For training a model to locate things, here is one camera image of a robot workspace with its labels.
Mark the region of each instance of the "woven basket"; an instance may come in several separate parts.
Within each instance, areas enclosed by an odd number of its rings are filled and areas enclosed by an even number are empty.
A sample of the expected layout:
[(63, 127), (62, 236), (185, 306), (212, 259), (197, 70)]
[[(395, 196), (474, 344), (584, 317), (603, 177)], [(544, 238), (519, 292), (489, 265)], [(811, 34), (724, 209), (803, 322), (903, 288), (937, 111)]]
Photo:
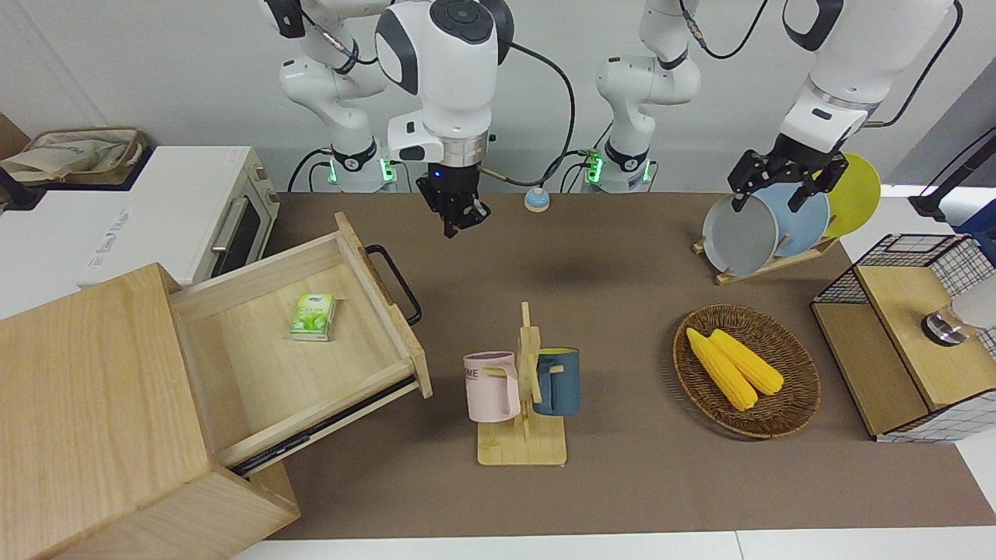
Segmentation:
[[(730, 405), (691, 351), (685, 329), (705, 336), (722, 329), (742, 342), (785, 377), (782, 390), (771, 397), (758, 394), (751, 409)], [(820, 405), (820, 377), (802, 343), (764, 313), (730, 304), (710, 305), (688, 315), (674, 337), (674, 369), (691, 401), (723, 427), (768, 439), (802, 429)]]

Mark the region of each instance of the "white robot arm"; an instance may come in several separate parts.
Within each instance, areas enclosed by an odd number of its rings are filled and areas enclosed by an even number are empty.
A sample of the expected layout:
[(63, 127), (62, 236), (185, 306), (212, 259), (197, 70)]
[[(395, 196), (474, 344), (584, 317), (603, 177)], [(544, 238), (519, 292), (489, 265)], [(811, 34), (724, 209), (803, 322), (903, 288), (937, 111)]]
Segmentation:
[[(686, 4), (694, 10), (698, 0)], [(606, 192), (631, 192), (644, 183), (656, 123), (643, 106), (688, 103), (701, 83), (698, 66), (688, 58), (688, 30), (678, 0), (647, 0), (639, 38), (655, 56), (612, 57), (599, 72), (599, 94), (613, 108), (594, 183)]]
[[(896, 77), (933, 37), (954, 0), (789, 0), (786, 32), (816, 52), (816, 64), (775, 145), (767, 154), (747, 150), (727, 180), (739, 210), (752, 192), (776, 182), (801, 182), (789, 207), (829, 192), (847, 168), (845, 140), (868, 123)], [(808, 26), (794, 20), (806, 7)]]
[(325, 124), (332, 176), (346, 192), (375, 192), (387, 182), (386, 152), (371, 130), (367, 113), (349, 102), (376, 95), (386, 87), (375, 61), (360, 58), (346, 29), (349, 18), (382, 13), (390, 0), (258, 0), (281, 35), (299, 39), (307, 59), (289, 60), (280, 69), (280, 87), (294, 103)]
[(447, 237), (490, 213), (477, 193), (478, 163), (498, 65), (513, 33), (504, 0), (410, 0), (390, 6), (377, 21), (381, 69), (422, 103), (421, 110), (390, 120), (390, 154), (428, 162), (427, 177), (416, 183)]

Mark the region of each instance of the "black drawer handle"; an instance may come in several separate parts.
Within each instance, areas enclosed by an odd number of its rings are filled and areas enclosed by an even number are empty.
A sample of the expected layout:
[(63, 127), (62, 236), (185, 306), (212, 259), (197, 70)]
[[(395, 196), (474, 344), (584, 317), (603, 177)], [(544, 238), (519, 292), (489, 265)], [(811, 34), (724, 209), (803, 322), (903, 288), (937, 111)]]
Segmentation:
[(415, 323), (422, 320), (422, 306), (415, 299), (415, 294), (411, 293), (411, 288), (408, 287), (408, 283), (404, 281), (404, 276), (401, 275), (401, 271), (397, 269), (397, 265), (387, 254), (387, 249), (384, 249), (382, 245), (367, 245), (365, 247), (367, 255), (373, 255), (374, 253), (379, 254), (383, 257), (384, 262), (387, 263), (387, 267), (390, 268), (391, 273), (394, 274), (394, 278), (397, 279), (398, 285), (401, 286), (401, 290), (404, 292), (405, 297), (411, 302), (411, 307), (415, 312), (411, 317), (405, 317), (404, 320), (407, 321), (408, 326), (414, 326)]

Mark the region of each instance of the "yellow corn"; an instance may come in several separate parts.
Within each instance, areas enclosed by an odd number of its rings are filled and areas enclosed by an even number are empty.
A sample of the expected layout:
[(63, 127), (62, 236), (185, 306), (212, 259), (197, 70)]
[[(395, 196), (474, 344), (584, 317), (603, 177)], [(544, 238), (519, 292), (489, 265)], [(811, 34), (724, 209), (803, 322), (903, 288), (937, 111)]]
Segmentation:
[(688, 342), (691, 344), (691, 351), (695, 353), (695, 358), (702, 363), (702, 367), (719, 391), (723, 392), (730, 405), (741, 412), (753, 407), (757, 403), (757, 393), (737, 371), (737, 367), (709, 342), (709, 339), (695, 329), (688, 329), (685, 334), (688, 335)]
[(785, 385), (782, 374), (743, 343), (721, 329), (712, 331), (709, 341), (726, 355), (730, 362), (733, 362), (744, 378), (758, 391), (765, 395), (774, 395), (782, 390), (782, 386)]

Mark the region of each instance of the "brown tabletop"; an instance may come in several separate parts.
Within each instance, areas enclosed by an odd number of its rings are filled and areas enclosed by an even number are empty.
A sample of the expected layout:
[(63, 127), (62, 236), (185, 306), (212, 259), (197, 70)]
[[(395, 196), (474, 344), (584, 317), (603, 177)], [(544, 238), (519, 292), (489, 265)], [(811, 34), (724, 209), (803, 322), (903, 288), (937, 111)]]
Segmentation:
[[(849, 264), (840, 246), (719, 287), (689, 250), (716, 195), (555, 195), (533, 214), (489, 194), (493, 215), (454, 239), (417, 194), (282, 198), (270, 252), (334, 230), (340, 210), (387, 248), (424, 308), (414, 332), (435, 395), (287, 459), (302, 518), (275, 538), (996, 523), (953, 445), (870, 440), (809, 309)], [(514, 350), (524, 300), (546, 346), (581, 349), (584, 407), (566, 421), (566, 466), (479, 466), (461, 357)], [(675, 389), (678, 323), (719, 302), (772, 315), (813, 356), (823, 402), (802, 431), (738, 440)]]

